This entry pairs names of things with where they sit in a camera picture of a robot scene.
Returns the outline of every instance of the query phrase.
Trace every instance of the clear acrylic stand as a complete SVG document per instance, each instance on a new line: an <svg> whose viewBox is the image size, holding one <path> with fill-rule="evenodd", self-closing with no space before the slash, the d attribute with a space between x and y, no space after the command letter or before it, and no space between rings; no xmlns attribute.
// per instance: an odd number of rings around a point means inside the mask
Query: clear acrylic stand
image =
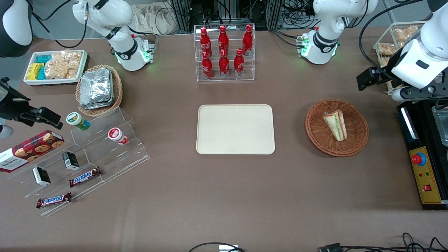
<svg viewBox="0 0 448 252"><path fill-rule="evenodd" d="M220 52L218 48L218 36L220 34L220 25L195 25L194 26L194 57L196 60L196 77L198 82L203 81L249 81L255 80L255 24L252 24L252 35L254 36L252 54L244 56L243 76L237 77L234 74L233 62L237 55L237 49L243 46L243 35L246 32L247 24L227 25L227 35L229 39L228 60L230 62L230 76L226 79L220 76ZM201 27L207 28L207 34L211 40L211 63L213 66L214 77L211 80L205 79L202 70L202 49L201 49Z"/></svg>
<svg viewBox="0 0 448 252"><path fill-rule="evenodd" d="M149 159L142 142L135 136L130 125L129 117L121 108L116 108L90 121L90 128L82 131L72 130L74 144L62 148L41 162L32 162L12 173L9 179L22 184L25 197L36 201L40 198L60 196L72 192L72 202L76 202L87 193L112 181L133 167ZM111 141L107 134L109 129L117 127L128 136L125 145ZM80 169L73 171L65 168L62 153L72 152L76 155ZM47 187L38 185L34 179L32 169L40 167L47 170L51 184ZM101 175L92 177L72 188L69 180L80 176L95 167L99 167ZM43 208L42 216L49 216L69 205L68 202Z"/></svg>

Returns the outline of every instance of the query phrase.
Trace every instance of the foil wrapped food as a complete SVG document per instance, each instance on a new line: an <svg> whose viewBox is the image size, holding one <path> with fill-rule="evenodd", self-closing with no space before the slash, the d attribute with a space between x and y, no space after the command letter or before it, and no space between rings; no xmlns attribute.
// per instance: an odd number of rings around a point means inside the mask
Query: foil wrapped food
<svg viewBox="0 0 448 252"><path fill-rule="evenodd" d="M114 103L112 72L107 68L87 72L81 78L79 105L97 109Z"/></svg>

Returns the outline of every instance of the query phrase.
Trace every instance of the table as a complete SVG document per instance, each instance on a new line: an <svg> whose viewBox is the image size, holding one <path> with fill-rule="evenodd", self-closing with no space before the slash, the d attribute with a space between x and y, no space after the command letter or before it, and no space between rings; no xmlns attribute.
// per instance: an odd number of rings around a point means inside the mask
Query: table
<svg viewBox="0 0 448 252"><path fill-rule="evenodd" d="M367 50L385 29L366 31ZM0 174L1 250L185 252L219 241L247 252L304 252L336 242L397 246L403 232L424 244L432 236L446 244L448 212L421 210L398 103L383 93L384 86L358 92L356 76L369 67L358 49L359 31L344 31L326 65L298 58L293 47L258 32L256 80L244 83L197 83L191 35L160 37L154 63L138 72L121 68L105 39L85 40L79 48L91 56L89 66L118 70L121 107L134 119L151 159L50 217L40 217L20 185ZM57 48L38 39L31 50ZM60 115L77 110L75 86L22 83L19 90L32 105ZM306 112L326 98L346 100L366 117L370 138L359 154L333 158L308 139ZM196 127L203 104L269 104L276 151L199 155ZM0 140L0 151L49 128L9 124L15 133ZM68 139L70 129L65 125L60 132Z"/></svg>

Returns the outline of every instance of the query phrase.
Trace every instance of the wicker basket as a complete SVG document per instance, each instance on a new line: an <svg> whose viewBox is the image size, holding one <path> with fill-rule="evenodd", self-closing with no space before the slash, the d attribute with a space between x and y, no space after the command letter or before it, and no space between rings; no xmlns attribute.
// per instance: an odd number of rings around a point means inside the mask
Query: wicker basket
<svg viewBox="0 0 448 252"><path fill-rule="evenodd" d="M115 97L115 102L112 106L108 106L108 107L102 107L102 108L98 108L98 109L83 109L81 106L78 106L79 111L81 111L81 113L87 115L87 116L92 116L92 117L98 117L118 106L120 106L121 100L123 99L123 85L121 84L121 79L118 76L118 73L116 72L116 70L109 66L109 65L96 65L92 68L89 68L86 72L92 72L92 71L96 71L100 68L107 68L112 72L112 81L113 81L113 94ZM79 96L81 94L81 80L78 80L78 84L76 85L76 100L79 103Z"/></svg>
<svg viewBox="0 0 448 252"><path fill-rule="evenodd" d="M347 139L338 142L322 118L325 112L340 109L344 114ZM364 116L350 103L327 99L314 104L305 119L305 128L313 144L332 156L352 156L360 152L369 139L369 127Z"/></svg>

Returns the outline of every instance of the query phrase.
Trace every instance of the red button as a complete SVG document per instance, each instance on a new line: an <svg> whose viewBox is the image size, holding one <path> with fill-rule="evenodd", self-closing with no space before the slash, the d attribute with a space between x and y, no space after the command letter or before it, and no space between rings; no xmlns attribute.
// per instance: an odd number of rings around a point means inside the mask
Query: red button
<svg viewBox="0 0 448 252"><path fill-rule="evenodd" d="M419 165L419 164L421 164L421 163L423 162L423 159L422 159L422 157L421 157L420 155L418 155L418 154L414 154L414 155L412 155L412 157L411 157L411 161L412 161L414 164Z"/></svg>

